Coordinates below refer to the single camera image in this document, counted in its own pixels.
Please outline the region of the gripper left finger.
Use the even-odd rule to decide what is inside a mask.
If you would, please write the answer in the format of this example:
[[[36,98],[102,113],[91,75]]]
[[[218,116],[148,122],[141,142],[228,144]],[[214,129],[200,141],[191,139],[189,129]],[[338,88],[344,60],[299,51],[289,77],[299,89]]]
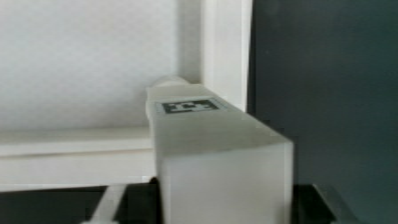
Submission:
[[[107,187],[93,216],[83,224],[163,224],[161,183]]]

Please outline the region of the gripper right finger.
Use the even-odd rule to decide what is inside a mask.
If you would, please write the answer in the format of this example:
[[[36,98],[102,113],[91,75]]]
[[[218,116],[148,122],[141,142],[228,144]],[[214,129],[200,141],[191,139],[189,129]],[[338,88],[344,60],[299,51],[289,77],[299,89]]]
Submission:
[[[292,224],[356,224],[356,215],[330,185],[294,186]]]

